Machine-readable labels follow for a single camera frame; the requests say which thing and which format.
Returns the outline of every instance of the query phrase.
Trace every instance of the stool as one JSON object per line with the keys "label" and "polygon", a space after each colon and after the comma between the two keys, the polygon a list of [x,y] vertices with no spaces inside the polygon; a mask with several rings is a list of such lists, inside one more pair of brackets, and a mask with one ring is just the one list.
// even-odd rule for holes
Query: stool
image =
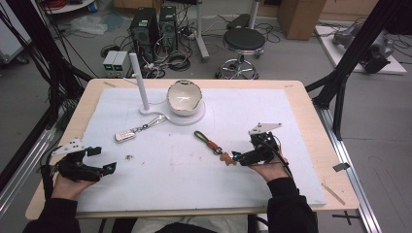
{"label": "stool", "polygon": [[215,74],[215,78],[224,77],[231,80],[242,76],[245,80],[257,80],[258,73],[255,66],[245,60],[246,54],[255,54],[259,57],[263,51],[264,37],[254,29],[233,28],[224,33],[223,45],[228,50],[237,52],[237,59],[227,60]]}

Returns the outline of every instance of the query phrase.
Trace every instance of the gray floor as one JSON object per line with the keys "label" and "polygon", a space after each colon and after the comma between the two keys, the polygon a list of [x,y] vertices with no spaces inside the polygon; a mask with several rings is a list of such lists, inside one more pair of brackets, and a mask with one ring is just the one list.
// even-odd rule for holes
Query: gray floor
{"label": "gray floor", "polygon": [[[106,17],[109,11],[100,11],[95,16]],[[58,17],[59,23],[88,14],[76,11]],[[221,18],[204,19],[204,28]],[[257,23],[267,22],[276,25],[273,18],[259,18]],[[113,42],[119,43],[118,36],[126,36],[130,20],[125,18],[121,26],[111,29],[104,36],[91,36],[76,33],[68,36],[76,51],[98,77],[105,77],[100,50]],[[223,34],[224,23],[216,23],[209,33]],[[281,42],[267,43],[265,54],[260,59],[250,57],[256,65],[261,80],[299,80],[307,85],[326,75],[332,63],[318,38],[309,41],[285,40],[282,33],[275,33]],[[217,68],[235,54],[223,49],[222,39],[204,38],[211,59],[202,63],[199,51],[193,46],[191,66],[185,72],[166,71],[165,79],[214,79]],[[404,50],[411,54],[411,49]],[[91,74],[78,56],[69,49],[75,66]],[[399,52],[394,53],[398,61],[411,62],[412,58]],[[354,73],[347,83],[345,107],[342,121],[342,137],[351,155],[354,167],[367,198],[379,221],[382,232],[403,233],[412,229],[412,65],[405,64],[408,74],[366,75]],[[14,155],[35,123],[48,106],[48,87],[37,72],[34,64],[11,63],[0,70],[0,113],[2,132],[0,138],[0,169]],[[309,95],[314,97],[319,90]],[[25,209],[40,180],[33,174],[18,193],[15,202],[0,219],[2,232],[21,232],[27,220]],[[349,215],[357,216],[356,211]],[[319,213],[320,232],[364,232],[361,221],[352,218],[332,217],[343,212]],[[83,219],[84,233],[97,232],[100,219]],[[110,232],[113,220],[109,219],[105,232]]]}

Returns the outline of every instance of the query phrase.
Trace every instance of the hand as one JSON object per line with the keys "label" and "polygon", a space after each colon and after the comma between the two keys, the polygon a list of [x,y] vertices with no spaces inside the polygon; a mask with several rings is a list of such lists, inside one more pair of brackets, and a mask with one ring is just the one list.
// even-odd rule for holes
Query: hand
{"label": "hand", "polygon": [[62,198],[67,200],[75,200],[80,193],[87,187],[95,184],[95,182],[73,182],[67,178],[63,178],[60,174],[57,175],[54,183],[54,190],[51,198]]}
{"label": "hand", "polygon": [[[279,153],[285,162],[288,163],[288,160],[282,154],[282,150],[279,150]],[[287,178],[289,176],[285,168],[282,166],[278,156],[275,156],[270,162],[254,164],[249,167],[257,171],[267,183],[278,178]]]}

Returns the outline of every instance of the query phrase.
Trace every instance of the table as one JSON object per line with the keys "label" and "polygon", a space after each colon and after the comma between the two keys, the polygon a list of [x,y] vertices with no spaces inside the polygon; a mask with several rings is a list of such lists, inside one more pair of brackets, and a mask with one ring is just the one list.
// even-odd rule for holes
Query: table
{"label": "table", "polygon": [[[146,88],[165,88],[176,80],[145,80]],[[339,163],[333,146],[301,82],[297,81],[228,81],[228,80],[193,80],[201,88],[273,88],[283,89],[287,94],[296,123],[311,156],[313,165],[323,184],[326,205],[313,207],[314,211],[354,210],[359,206],[358,198],[345,172],[335,172],[333,166]],[[104,88],[136,88],[136,85],[124,80],[97,79],[88,83],[86,91],[72,116],[60,141],[66,144],[75,137],[83,137],[95,106]],[[44,193],[40,183],[26,217],[35,219],[43,210]],[[120,217],[120,216],[175,216],[175,215],[222,215],[222,214],[257,214],[264,213],[264,208],[252,209],[213,209],[190,211],[146,211],[143,213],[82,213],[78,217]]]}

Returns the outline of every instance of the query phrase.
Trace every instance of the ceramic bowl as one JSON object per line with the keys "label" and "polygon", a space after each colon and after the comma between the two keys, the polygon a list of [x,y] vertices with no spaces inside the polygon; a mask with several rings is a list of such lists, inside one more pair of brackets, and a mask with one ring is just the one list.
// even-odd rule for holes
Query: ceramic bowl
{"label": "ceramic bowl", "polygon": [[191,81],[177,81],[167,91],[170,109],[179,116],[191,116],[197,113],[201,101],[202,91]]}

